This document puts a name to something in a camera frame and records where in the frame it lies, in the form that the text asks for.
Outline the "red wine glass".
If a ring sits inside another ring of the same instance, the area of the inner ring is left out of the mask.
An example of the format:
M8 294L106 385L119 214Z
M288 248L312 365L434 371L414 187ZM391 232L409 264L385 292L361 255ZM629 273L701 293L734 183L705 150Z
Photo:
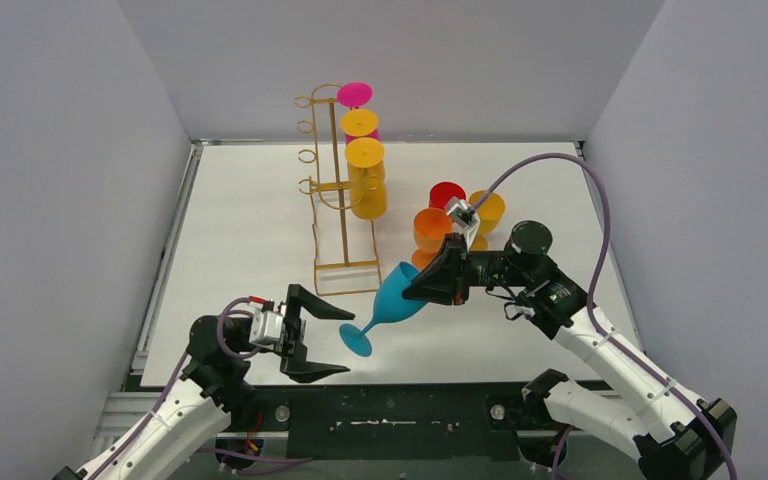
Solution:
M457 183L443 181L434 184L429 190L428 207L446 211L452 200L465 200L466 193Z

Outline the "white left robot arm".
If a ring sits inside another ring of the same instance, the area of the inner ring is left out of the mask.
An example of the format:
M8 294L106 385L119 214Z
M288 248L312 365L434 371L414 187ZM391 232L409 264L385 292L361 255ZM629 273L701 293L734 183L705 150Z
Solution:
M63 467L56 478L168 478L211 437L254 423L256 390L245 377L259 353L276 355L280 373L298 384L346 372L308 360L304 313L318 320L355 318L299 284L289 285L282 301L243 296L218 315L198 318L152 407L97 457L77 469Z

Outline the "orange wine glass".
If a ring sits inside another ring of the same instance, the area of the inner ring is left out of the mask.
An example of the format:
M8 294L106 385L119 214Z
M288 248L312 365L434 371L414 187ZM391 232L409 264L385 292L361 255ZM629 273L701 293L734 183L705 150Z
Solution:
M417 249L411 257L414 267L423 270L431 263L452 226L453 221L442 209L428 207L415 215L413 235Z

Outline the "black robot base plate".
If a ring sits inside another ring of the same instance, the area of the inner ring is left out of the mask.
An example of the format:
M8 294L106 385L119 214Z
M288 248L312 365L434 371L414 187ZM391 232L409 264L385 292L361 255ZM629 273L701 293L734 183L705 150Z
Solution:
M547 460L563 425L526 405L523 383L260 387L216 448L313 460Z

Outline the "blue wine glass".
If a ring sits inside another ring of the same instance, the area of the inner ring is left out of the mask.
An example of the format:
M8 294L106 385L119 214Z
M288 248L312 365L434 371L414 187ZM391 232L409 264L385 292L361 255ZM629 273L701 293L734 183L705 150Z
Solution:
M360 357L371 356L373 347L368 333L374 327L405 321L427 305L426 301L403 297L404 290L411 285L419 273L420 271L411 263L400 262L376 292L369 322L363 328L350 323L340 326L340 338L351 352Z

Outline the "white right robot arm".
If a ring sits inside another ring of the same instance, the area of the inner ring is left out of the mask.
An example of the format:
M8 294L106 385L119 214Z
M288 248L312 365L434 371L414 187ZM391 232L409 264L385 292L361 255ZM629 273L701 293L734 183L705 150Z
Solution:
M530 321L620 397L609 400L548 369L522 389L524 417L532 426L557 422L588 432L633 459L648 479L708 479L720 467L736 478L735 410L722 399L705 400L646 358L592 293L551 259L552 242L549 230L533 221L517 224L498 251L472 252L462 234L450 233L403 296L460 306L471 288L503 289L513 319Z

